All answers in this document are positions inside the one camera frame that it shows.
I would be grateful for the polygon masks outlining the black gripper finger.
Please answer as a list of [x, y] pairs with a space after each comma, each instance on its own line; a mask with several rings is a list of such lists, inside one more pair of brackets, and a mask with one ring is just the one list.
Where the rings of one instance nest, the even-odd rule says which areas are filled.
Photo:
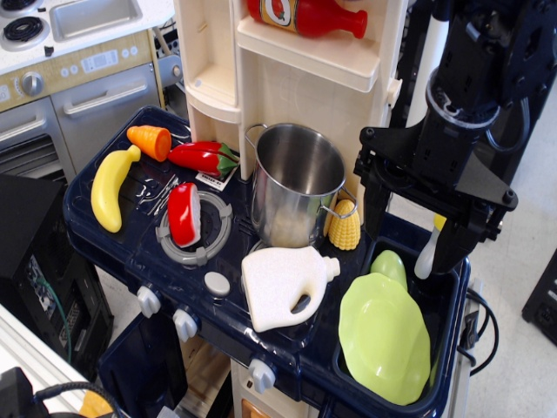
[[372, 239], [379, 237], [386, 208], [393, 192], [392, 176], [387, 168], [386, 161], [373, 161], [363, 178], [365, 229]]
[[490, 235], [491, 207], [485, 204], [472, 206], [468, 218], [460, 222], [436, 213], [433, 225], [439, 229], [435, 244], [432, 273], [449, 273], [473, 249]]

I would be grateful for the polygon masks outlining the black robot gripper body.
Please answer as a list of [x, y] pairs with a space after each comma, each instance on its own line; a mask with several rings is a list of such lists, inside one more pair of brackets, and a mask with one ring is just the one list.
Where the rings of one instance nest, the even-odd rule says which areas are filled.
[[372, 162], [386, 161], [392, 194], [451, 220], [462, 222], [472, 206], [488, 205], [491, 232], [487, 239], [495, 240], [500, 222], [516, 208], [518, 197], [480, 161], [474, 148], [499, 114], [495, 104], [474, 111], [453, 103], [430, 104], [426, 116], [413, 127], [365, 127], [359, 134], [361, 149], [354, 172], [364, 186]]

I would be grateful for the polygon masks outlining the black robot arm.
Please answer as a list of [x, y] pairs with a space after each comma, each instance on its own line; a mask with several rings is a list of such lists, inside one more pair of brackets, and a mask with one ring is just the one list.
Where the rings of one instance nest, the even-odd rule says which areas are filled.
[[370, 237], [393, 194], [445, 218], [434, 274], [496, 239], [516, 208], [511, 177], [556, 78], [555, 2], [454, 1], [450, 11], [426, 115], [407, 128], [362, 129], [354, 168]]

